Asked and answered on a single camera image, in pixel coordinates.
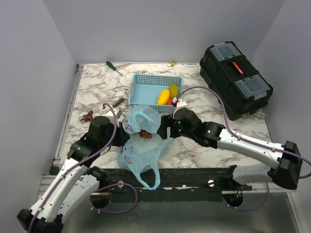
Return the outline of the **yellow fake lemon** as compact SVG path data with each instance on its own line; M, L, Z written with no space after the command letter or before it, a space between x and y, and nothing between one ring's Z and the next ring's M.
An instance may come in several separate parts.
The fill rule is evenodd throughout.
M168 89L163 90L157 100L158 105L166 105L170 98L170 91Z

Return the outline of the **red fake grapes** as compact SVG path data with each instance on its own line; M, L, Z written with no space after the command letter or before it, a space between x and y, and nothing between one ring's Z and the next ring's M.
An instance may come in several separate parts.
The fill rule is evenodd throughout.
M147 132L146 130L141 130L139 135L140 135L141 138L143 138L143 140L152 138L152 134Z

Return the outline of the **light blue plastic basket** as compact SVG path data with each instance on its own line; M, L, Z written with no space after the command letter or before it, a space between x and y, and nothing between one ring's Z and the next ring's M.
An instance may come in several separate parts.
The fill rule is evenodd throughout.
M161 114L172 114L175 107L172 105L158 105L157 100L162 91L171 84L175 84L181 91L183 78L162 75L134 74L128 95L130 106L148 105Z

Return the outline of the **light blue plastic bag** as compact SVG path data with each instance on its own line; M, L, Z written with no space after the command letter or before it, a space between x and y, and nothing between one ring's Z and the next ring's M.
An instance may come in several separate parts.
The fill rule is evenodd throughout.
M122 123L130 139L119 149L118 166L132 172L143 187L156 190L160 185L158 162L167 154L172 141L162 140L157 134L161 123L160 113L148 105L135 105L129 109ZM141 130L151 133L152 138L143 140L139 135ZM153 186L141 178L141 174L148 170L155 173Z

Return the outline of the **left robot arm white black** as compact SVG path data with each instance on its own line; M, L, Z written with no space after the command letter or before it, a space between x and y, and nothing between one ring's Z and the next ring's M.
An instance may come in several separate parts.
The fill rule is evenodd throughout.
M29 233L60 233L69 215L91 193L109 189L108 173L92 166L103 150L123 146L129 135L113 116L97 116L87 133L72 144L55 179L41 198L17 215Z

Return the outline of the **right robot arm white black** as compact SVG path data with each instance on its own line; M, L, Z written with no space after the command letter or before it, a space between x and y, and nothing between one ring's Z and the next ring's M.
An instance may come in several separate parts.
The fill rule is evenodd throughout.
M232 151L257 160L257 165L235 166L224 177L224 186L235 190L241 184L273 182L281 188L296 190L303 164L296 143L265 142L230 130L227 126L199 117L187 108L161 116L157 134L162 139L186 137L202 147Z

